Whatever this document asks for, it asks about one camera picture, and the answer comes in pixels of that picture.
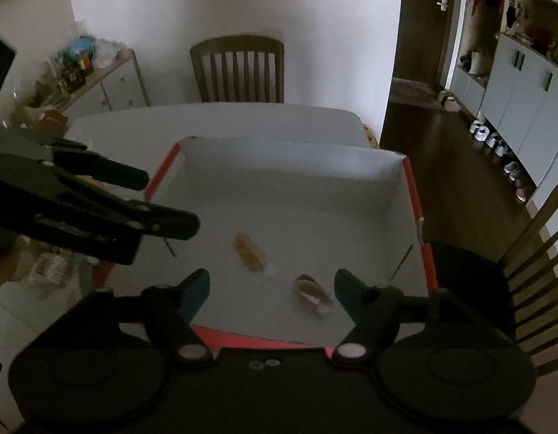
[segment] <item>floor mat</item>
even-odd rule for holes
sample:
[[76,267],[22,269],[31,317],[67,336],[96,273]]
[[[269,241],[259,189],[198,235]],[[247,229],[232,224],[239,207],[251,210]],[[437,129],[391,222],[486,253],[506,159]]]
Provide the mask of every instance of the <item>floor mat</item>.
[[442,104],[437,101],[438,92],[426,83],[394,78],[391,82],[390,103],[443,110]]

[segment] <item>wooden chair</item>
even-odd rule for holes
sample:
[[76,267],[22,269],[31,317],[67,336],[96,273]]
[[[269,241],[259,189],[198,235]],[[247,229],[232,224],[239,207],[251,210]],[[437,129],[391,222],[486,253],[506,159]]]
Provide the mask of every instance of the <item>wooden chair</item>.
[[[538,375],[558,370],[558,231],[544,243],[540,237],[557,210],[558,185],[497,263],[450,244],[429,242],[438,285],[536,356]],[[537,359],[548,360],[540,365]]]
[[[249,53],[251,52],[254,54],[252,73],[249,70]],[[270,54],[274,55],[275,62],[275,102],[283,103],[285,58],[283,43],[270,37],[241,35],[208,39],[193,46],[190,49],[190,59],[193,63],[194,75],[199,84],[201,101],[204,103],[211,101],[251,102],[252,99],[255,102],[263,101],[261,97],[261,68],[259,60],[262,56],[264,101],[267,103],[271,102]],[[209,94],[207,78],[205,77],[204,59],[209,59],[211,74],[209,82],[213,98]],[[220,62],[223,99],[219,95],[221,90],[219,76],[217,75],[218,62]],[[231,99],[231,90],[229,89],[229,71],[232,72],[234,99]]]

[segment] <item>doorway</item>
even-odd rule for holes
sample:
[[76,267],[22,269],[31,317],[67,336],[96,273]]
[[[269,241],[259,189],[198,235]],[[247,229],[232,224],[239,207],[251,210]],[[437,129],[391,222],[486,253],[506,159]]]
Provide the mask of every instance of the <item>doorway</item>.
[[446,11],[438,2],[442,0],[402,0],[394,82],[401,83],[404,92],[410,85],[416,91],[430,91],[439,82],[454,0],[447,0]]

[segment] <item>door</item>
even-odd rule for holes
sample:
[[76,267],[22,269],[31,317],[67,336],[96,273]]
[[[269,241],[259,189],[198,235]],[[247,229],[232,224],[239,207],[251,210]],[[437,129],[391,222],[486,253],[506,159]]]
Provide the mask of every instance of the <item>door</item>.
[[442,11],[439,1],[402,0],[394,78],[436,82],[453,8],[452,0],[448,0],[447,11]]
[[518,152],[518,158],[536,184],[540,184],[558,152],[558,69],[550,67],[548,91]]
[[498,132],[518,153],[536,117],[550,75],[549,64],[539,55],[524,51],[517,64],[518,81],[508,100]]
[[113,111],[147,105],[133,60],[108,75],[102,85]]
[[102,86],[97,83],[65,110],[64,115],[74,120],[87,115],[102,114],[102,112],[110,112],[110,107]]
[[517,59],[521,53],[526,52],[527,49],[509,37],[500,36],[490,81],[480,107],[482,114],[488,118],[496,129],[502,122],[506,105],[518,78]]

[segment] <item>cardboard box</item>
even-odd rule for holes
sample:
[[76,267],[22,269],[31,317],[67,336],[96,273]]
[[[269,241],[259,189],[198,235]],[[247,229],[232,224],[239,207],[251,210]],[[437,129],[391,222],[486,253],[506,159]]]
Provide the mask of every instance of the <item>cardboard box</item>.
[[[106,285],[116,295],[137,295],[206,268],[211,294],[193,321],[199,326],[333,346],[353,323],[337,302],[325,317],[301,306],[301,274],[332,295],[339,268],[409,295],[436,286],[430,253],[418,240],[421,207],[409,160],[394,152],[189,137],[173,148],[147,193],[153,203],[196,213],[201,229],[190,241],[170,242],[176,258],[162,239],[144,238],[134,264],[116,265]],[[233,247],[237,234],[265,253],[264,271],[243,264]]]

